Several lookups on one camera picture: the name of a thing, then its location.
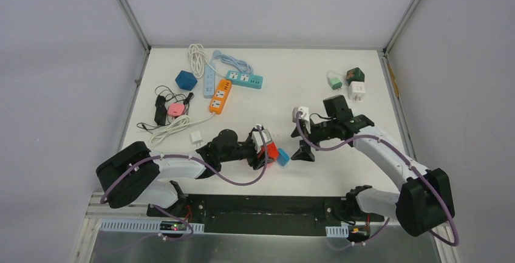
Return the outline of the red cube adapter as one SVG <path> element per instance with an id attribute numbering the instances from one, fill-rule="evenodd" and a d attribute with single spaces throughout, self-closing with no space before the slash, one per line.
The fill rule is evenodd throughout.
<path id="1" fill-rule="evenodd" d="M 277 161 L 279 157 L 279 151 L 274 142 L 268 143 L 264 146 L 264 152 L 267 153 L 267 163 L 266 165 L 272 164 Z"/>

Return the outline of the blue small adapter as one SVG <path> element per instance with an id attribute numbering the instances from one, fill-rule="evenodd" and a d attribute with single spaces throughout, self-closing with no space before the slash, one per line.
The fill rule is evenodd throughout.
<path id="1" fill-rule="evenodd" d="M 279 166 L 285 168 L 289 161 L 290 156 L 282 148 L 278 148 L 277 163 Z"/>

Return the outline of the white charger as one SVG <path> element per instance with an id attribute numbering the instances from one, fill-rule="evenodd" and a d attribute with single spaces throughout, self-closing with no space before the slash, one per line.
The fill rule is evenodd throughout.
<path id="1" fill-rule="evenodd" d="M 200 147 L 203 143 L 203 137 L 200 131 L 190 133 L 190 139 L 193 145 Z"/>

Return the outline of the light green plug charger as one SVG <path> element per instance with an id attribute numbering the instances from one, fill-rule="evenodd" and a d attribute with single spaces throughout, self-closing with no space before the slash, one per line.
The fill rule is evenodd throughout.
<path id="1" fill-rule="evenodd" d="M 340 90 L 343 87 L 343 80 L 344 77 L 340 73 L 332 70 L 327 72 L 327 81 L 333 91 Z"/>

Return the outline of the white tiger cube adapter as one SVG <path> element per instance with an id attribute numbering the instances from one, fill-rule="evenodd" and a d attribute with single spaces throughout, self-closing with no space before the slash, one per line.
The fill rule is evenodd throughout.
<path id="1" fill-rule="evenodd" d="M 350 82 L 347 87 L 347 92 L 348 92 L 349 99 L 351 99 L 353 101 L 361 101 L 366 94 L 365 82 L 363 82 L 363 81 Z"/>

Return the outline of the dark green dragon cube adapter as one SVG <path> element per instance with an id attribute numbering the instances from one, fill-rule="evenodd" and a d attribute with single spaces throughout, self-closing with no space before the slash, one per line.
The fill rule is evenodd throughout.
<path id="1" fill-rule="evenodd" d="M 346 82 L 348 85 L 350 85 L 353 82 L 363 83 L 365 82 L 365 74 L 359 67 L 350 69 L 346 72 Z"/>

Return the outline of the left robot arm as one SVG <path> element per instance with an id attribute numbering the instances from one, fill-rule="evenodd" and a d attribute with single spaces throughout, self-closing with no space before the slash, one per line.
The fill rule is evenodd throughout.
<path id="1" fill-rule="evenodd" d="M 224 129 L 212 141 L 188 154 L 165 154 L 153 151 L 143 141 L 133 142 L 103 162 L 95 170 L 104 191 L 100 203 L 112 209 L 134 202 L 162 207 L 171 217 L 180 216 L 185 201 L 180 197 L 176 178 L 207 179 L 217 176 L 236 186 L 250 186 L 263 178 L 279 151 L 263 126 L 255 126 L 244 141 L 235 131 Z M 250 182 L 237 182 L 221 173 L 225 162 L 246 160 L 250 168 L 260 171 Z"/>

